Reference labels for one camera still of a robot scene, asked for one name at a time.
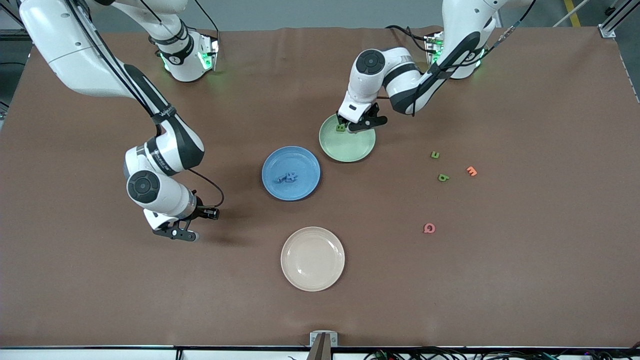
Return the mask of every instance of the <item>plate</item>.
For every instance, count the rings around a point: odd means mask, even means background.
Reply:
[[[281,147],[272,152],[262,166],[262,184],[280,200],[304,199],[319,182],[318,159],[303,147]]]
[[[352,163],[364,159],[376,145],[376,131],[374,129],[350,133],[336,131],[338,116],[333,114],[320,127],[318,138],[322,150],[331,159],[343,163]]]
[[[284,243],[280,265],[293,286],[304,291],[321,291],[340,278],[344,269],[344,249],[331,231],[305,227]]]

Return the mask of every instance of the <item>blue plate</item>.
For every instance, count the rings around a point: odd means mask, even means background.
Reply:
[[[303,147],[281,147],[272,152],[262,166],[262,184],[280,200],[304,199],[319,182],[320,163]]]

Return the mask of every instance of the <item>white robotic arm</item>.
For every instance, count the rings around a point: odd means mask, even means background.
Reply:
[[[495,29],[493,14],[509,0],[444,0],[445,46],[438,60],[424,74],[409,51],[368,49],[353,63],[349,86],[337,112],[349,131],[361,131],[387,123],[378,116],[376,98],[385,87],[393,109],[415,114],[447,79],[465,78],[473,72],[489,35]]]
[[[26,0],[20,16],[54,73],[80,94],[136,99],[156,125],[156,135],[125,154],[127,193],[144,208],[154,233],[195,241],[188,230],[196,217],[217,219],[218,210],[170,176],[200,164],[204,145],[176,109],[136,67],[118,60],[78,0]]]

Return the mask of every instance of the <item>white plate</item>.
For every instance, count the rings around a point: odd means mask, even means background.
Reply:
[[[280,265],[293,286],[304,291],[321,291],[340,278],[344,269],[344,249],[331,231],[305,227],[284,243]]]

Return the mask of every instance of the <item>floor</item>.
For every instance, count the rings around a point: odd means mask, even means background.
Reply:
[[[579,4],[580,0],[538,1],[521,26],[552,26],[567,13],[568,4]],[[402,0],[395,1],[390,9],[388,0],[315,1],[315,0],[200,0],[222,31],[271,30],[278,28],[383,28],[390,24],[419,28],[427,25],[442,25],[442,1]],[[591,0],[577,13],[581,26],[596,26],[606,18],[604,10],[612,0]],[[524,8],[504,9],[500,17],[504,26],[518,20]],[[180,16],[188,25],[211,28],[205,15],[194,0],[190,0]],[[115,8],[106,7],[93,14],[99,31],[143,31],[128,16]],[[572,26],[570,20],[561,26]],[[19,28],[7,14],[0,11],[0,29]],[[616,41],[627,66],[631,80],[640,86],[640,10],[627,17],[616,30]],[[24,63],[31,49],[30,42],[0,41],[0,63]],[[5,103],[10,105],[13,92],[22,74],[22,65],[0,65],[0,129]]]

